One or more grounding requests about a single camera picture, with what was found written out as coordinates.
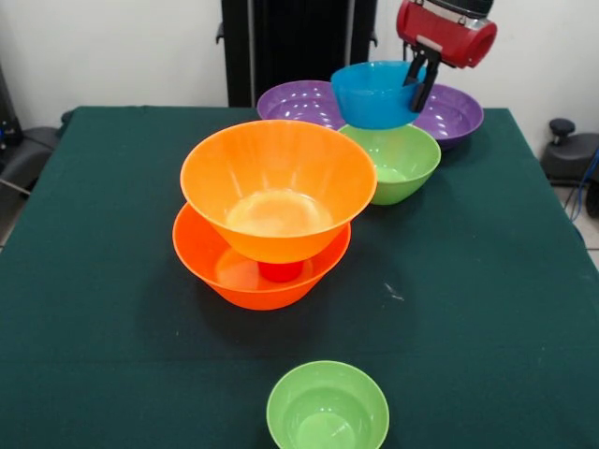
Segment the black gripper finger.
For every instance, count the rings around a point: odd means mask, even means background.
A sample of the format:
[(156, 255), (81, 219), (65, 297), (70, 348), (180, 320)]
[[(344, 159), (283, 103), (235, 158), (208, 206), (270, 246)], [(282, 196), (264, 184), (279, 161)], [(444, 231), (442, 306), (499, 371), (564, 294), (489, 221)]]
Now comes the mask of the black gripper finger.
[(415, 96), (412, 101), (412, 111), (414, 113), (420, 113), (424, 109), (427, 99), (431, 93), (431, 88), (435, 83), (438, 74), (439, 64), (440, 61), (438, 58), (431, 57), (427, 61), (425, 78), (418, 87), (417, 92), (415, 93)]
[(413, 60), (406, 73), (403, 85), (408, 86), (419, 83), (419, 74), (423, 65), (427, 62), (425, 53), (415, 53)]

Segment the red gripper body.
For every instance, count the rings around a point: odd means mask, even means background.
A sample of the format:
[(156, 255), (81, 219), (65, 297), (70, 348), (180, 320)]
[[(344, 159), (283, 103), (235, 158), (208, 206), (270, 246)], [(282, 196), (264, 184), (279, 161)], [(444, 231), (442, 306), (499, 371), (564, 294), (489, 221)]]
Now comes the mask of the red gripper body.
[(458, 68), (476, 67), (489, 53), (498, 27), (487, 15), (491, 2), (403, 1), (396, 29), (412, 47), (436, 51), (441, 60)]

